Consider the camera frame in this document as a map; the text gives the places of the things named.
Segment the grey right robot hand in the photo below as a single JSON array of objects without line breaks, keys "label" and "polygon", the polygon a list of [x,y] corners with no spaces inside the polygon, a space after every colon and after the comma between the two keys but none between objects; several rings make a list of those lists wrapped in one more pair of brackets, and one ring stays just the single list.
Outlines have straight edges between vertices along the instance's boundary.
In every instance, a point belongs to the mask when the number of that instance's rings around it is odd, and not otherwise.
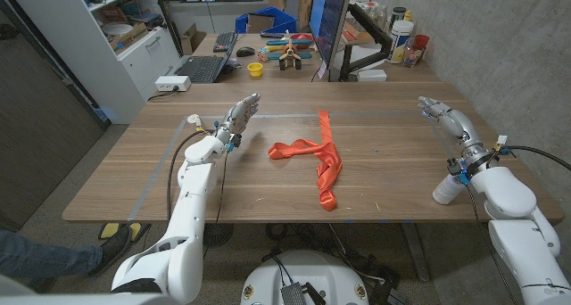
[{"label": "grey right robot hand", "polygon": [[491,157],[484,148],[471,120],[461,111],[453,110],[447,104],[430,97],[420,96],[418,106],[429,118],[435,118],[443,131],[454,138],[461,150],[467,176],[472,177]]}]

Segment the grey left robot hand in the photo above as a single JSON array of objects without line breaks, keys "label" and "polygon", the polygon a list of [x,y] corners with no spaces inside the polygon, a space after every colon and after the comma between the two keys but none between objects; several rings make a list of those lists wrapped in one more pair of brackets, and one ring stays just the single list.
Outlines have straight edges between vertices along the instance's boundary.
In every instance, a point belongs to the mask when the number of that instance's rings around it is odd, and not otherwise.
[{"label": "grey left robot hand", "polygon": [[257,111],[260,99],[258,94],[251,94],[231,107],[217,127],[214,136],[223,144],[228,144],[232,135],[240,135],[251,116]]}]

